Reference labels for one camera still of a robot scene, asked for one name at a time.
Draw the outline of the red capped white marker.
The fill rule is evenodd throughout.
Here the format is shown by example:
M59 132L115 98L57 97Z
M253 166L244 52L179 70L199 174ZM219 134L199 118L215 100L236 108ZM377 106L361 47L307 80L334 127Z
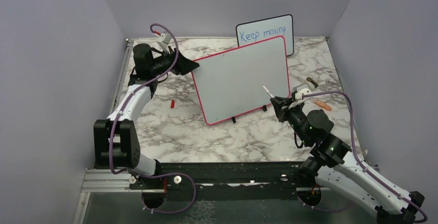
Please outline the red capped white marker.
M266 91L266 93L270 96L270 98L274 98L274 95L271 94L271 92L269 91L269 89L266 86L262 85L262 87Z

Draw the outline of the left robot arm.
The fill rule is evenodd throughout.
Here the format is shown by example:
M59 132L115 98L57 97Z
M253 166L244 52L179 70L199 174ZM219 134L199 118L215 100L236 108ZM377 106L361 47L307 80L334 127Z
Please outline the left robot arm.
M183 56L177 48L159 51L146 43L133 47L134 70L128 89L119 106L106 118L93 125L95 160L98 166L133 170L143 174L143 182L150 188L162 183L160 163L142 155L135 123L146 104L152 100L160 78L172 73L186 75L199 63Z

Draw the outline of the red framed whiteboard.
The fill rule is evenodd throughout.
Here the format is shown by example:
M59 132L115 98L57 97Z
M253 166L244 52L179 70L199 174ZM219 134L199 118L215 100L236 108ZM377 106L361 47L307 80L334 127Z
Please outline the red framed whiteboard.
M286 44L275 36L196 60L192 71L202 115L215 125L270 104L274 96L290 96Z

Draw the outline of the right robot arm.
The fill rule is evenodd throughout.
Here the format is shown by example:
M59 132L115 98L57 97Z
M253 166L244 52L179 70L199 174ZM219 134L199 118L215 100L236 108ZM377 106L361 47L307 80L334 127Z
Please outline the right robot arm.
M287 121L311 156L300 166L298 180L304 186L329 188L357 204L376 218L377 223L415 223L424 196L404 190L363 160L353 149L331 133L334 126L323 110L305 114L304 104L294 99L270 99L279 122Z

